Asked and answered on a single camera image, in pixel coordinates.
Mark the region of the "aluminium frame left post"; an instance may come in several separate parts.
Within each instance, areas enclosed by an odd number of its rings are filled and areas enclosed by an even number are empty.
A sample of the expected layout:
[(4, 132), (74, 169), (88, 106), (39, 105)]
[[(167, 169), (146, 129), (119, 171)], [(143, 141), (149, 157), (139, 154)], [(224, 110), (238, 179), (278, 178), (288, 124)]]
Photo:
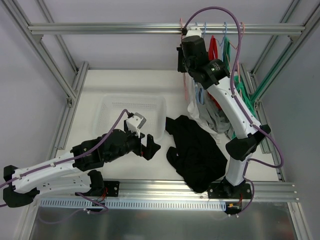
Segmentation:
[(32, 31), (30, 30), (32, 24), (20, 4), (16, 0), (2, 0), (0, 2), (0, 6), (11, 18), (12, 22), (20, 31), (26, 42), (30, 45), (34, 53), (42, 61), (42, 64), (51, 73), (66, 94), (66, 106), (68, 108), (75, 108), (81, 97), (83, 85), (89, 70), (89, 63), (84, 61), (81, 63), (81, 66), (78, 67), (62, 37), (60, 35), (56, 36), (57, 44), (65, 54), (65, 57), (67, 58), (67, 61), (74, 73), (73, 82), (69, 83), (63, 76), (58, 64), (43, 42), (43, 35), (32, 34)]

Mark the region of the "pink hanger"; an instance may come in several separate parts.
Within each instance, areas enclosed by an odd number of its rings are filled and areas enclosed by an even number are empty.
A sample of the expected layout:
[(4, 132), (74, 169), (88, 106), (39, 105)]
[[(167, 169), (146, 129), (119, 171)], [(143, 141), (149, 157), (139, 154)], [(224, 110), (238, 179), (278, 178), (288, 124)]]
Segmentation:
[(237, 45), (235, 46), (231, 41), (229, 41), (230, 46), (235, 50), (235, 60), (232, 67), (232, 79), (235, 76), (236, 71), (239, 70), (239, 58), (240, 58), (240, 52), (241, 52), (241, 45), (242, 45), (242, 38), (246, 31), (246, 25), (243, 21), (240, 22), (241, 25), (241, 33), (238, 35), (239, 40)]
[[(180, 27), (183, 28), (183, 20), (182, 18), (179, 19)], [(184, 98), (186, 102), (188, 102), (189, 96), (188, 96), (188, 88), (187, 88), (187, 81), (186, 81), (186, 73), (182, 73), (182, 79), (183, 79), (183, 88), (184, 88)]]

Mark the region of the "green tank top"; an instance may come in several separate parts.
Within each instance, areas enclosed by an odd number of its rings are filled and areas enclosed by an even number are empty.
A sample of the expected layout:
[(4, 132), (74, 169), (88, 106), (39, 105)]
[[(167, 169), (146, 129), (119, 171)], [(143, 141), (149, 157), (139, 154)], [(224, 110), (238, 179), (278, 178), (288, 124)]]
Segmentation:
[(227, 77), (223, 78), (222, 86), (218, 88), (221, 94), (222, 111), (233, 127), (235, 137), (231, 140), (248, 140), (257, 130), (254, 125), (260, 122), (256, 119), (254, 108), (241, 81), (241, 76), (232, 79), (232, 68), (230, 67), (230, 55), (227, 61), (223, 61), (223, 69), (227, 71)]

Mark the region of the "black tank top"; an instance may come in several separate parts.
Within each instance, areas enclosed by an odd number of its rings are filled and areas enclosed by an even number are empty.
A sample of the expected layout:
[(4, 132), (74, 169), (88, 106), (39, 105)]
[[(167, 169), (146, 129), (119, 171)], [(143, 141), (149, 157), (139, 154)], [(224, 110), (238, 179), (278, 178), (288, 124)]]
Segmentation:
[(194, 192), (205, 192), (213, 181), (225, 175), (226, 157), (196, 121), (185, 115), (176, 119), (167, 117), (165, 130), (175, 143), (168, 148), (166, 158)]

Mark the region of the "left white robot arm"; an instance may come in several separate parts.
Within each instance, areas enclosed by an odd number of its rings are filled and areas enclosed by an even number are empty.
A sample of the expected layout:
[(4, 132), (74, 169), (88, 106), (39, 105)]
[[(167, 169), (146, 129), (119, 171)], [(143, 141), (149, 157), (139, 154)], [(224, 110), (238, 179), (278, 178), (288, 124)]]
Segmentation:
[(129, 153), (147, 161), (161, 146), (151, 134), (128, 129), (112, 129), (102, 136), (86, 140), (69, 152), (49, 161), (26, 168), (8, 165), (3, 169), (4, 206), (18, 208), (31, 204), (40, 196), (82, 194), (100, 197), (107, 192), (98, 170)]

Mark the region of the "white tank top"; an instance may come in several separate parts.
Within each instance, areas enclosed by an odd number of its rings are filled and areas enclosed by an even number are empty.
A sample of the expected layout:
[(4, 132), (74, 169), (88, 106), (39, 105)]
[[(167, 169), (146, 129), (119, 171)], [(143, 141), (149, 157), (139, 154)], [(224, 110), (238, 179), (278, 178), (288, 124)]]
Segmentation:
[(199, 108), (196, 101), (196, 87), (190, 76), (185, 77), (187, 111), (192, 120), (194, 120), (203, 130), (219, 144), (220, 137), (217, 132), (212, 130), (203, 117), (200, 116)]

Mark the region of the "aluminium frame right post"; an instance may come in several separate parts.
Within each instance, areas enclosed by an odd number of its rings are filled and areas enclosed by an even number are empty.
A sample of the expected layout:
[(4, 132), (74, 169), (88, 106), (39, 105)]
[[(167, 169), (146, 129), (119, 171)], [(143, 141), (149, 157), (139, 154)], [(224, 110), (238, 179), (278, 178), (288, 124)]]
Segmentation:
[(272, 35), (252, 64), (245, 60), (240, 62), (241, 77), (252, 104), (262, 101), (271, 84), (320, 24), (320, 2), (292, 0), (279, 23), (287, 29), (289, 25), (297, 25), (301, 30)]

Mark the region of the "aluminium hanging rail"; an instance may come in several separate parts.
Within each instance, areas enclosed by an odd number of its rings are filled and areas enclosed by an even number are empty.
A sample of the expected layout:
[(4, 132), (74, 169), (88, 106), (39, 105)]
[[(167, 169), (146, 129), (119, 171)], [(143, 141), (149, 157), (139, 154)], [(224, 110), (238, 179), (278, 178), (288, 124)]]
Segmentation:
[[(204, 30), (204, 23), (197, 23)], [(180, 35), (182, 28), (178, 23), (32, 23), (29, 28), (33, 35)], [(208, 35), (223, 35), (224, 23), (207, 23)], [(299, 36), (306, 29), (303, 25), (290, 23), (245, 24), (245, 34)], [(227, 35), (238, 33), (235, 24), (227, 23)]]

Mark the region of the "aluminium front rail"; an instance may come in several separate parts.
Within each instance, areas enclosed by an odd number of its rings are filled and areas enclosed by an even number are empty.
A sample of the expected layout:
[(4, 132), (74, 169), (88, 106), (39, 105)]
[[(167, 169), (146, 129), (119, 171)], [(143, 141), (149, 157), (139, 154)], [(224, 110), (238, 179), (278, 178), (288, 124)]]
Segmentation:
[[(221, 200), (235, 201), (238, 198), (209, 198), (208, 191), (196, 193), (182, 180), (119, 179), (117, 198), (133, 200)], [(282, 181), (255, 181), (253, 200), (258, 202), (299, 202), (299, 192), (294, 183)]]

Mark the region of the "red tank top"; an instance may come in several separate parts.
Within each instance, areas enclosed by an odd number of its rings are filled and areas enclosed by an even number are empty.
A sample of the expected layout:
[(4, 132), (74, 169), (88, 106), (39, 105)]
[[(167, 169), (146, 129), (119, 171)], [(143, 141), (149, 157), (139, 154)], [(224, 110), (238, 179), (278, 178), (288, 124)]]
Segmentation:
[[(216, 38), (212, 35), (210, 38), (209, 48), (208, 48), (208, 58), (210, 61), (213, 61), (218, 58), (218, 47), (217, 47), (217, 41)], [(222, 110), (219, 103), (216, 101), (216, 99), (208, 93), (209, 98), (214, 102), (215, 106), (218, 110)]]

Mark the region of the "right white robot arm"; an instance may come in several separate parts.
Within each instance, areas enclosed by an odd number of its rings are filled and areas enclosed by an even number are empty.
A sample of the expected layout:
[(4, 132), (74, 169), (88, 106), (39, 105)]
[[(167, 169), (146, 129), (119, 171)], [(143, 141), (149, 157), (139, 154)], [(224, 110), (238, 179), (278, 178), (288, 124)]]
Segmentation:
[(233, 199), (241, 193), (246, 183), (246, 163), (271, 129), (251, 114), (225, 64), (220, 59), (209, 59), (201, 36), (183, 38), (177, 51), (178, 71), (188, 73), (197, 89), (203, 88), (213, 96), (234, 129), (235, 138), (225, 146), (230, 156), (229, 167), (219, 187), (228, 198)]

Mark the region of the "aluminium frame post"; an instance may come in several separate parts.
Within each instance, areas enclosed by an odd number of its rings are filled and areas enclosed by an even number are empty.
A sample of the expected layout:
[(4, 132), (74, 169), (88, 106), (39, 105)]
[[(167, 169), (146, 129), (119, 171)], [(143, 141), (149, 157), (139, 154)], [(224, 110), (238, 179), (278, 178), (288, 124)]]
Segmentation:
[(81, 63), (81, 66), (78, 67), (62, 37), (60, 35), (56, 36), (57, 44), (65, 54), (65, 57), (67, 58), (67, 61), (74, 73), (73, 82), (69, 83), (63, 76), (58, 64), (43, 42), (43, 35), (32, 34), (32, 31), (30, 30), (32, 24), (20, 4), (16, 0), (2, 0), (0, 2), (0, 6), (11, 18), (12, 22), (20, 31), (26, 42), (30, 45), (34, 53), (42, 61), (42, 64), (51, 73), (66, 94), (66, 106), (68, 108), (75, 108), (81, 97), (83, 85), (89, 70), (89, 63), (84, 61)]
[(320, 24), (320, 2), (292, 0), (279, 23), (287, 29), (289, 25), (297, 25), (301, 30), (272, 35), (252, 64), (245, 60), (240, 62), (241, 77), (252, 104), (262, 101), (271, 84)]

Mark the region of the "grey tank top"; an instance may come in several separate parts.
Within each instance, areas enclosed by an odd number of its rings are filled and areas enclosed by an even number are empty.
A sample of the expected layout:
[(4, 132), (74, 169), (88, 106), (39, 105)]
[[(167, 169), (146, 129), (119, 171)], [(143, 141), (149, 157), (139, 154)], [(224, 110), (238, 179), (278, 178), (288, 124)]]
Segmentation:
[(218, 109), (215, 102), (209, 99), (204, 104), (197, 103), (197, 107), (199, 115), (211, 130), (218, 134), (224, 133), (231, 140), (236, 136), (229, 119), (221, 109)]

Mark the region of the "white plastic basket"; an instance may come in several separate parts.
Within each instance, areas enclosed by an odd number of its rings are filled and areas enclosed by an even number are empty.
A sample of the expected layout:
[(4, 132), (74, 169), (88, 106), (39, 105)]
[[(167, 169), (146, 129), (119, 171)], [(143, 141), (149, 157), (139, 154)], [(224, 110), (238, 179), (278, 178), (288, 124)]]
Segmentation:
[(100, 99), (93, 122), (92, 134), (107, 133), (124, 110), (146, 118), (142, 133), (150, 134), (156, 143), (164, 136), (167, 106), (162, 96), (143, 94), (106, 94)]

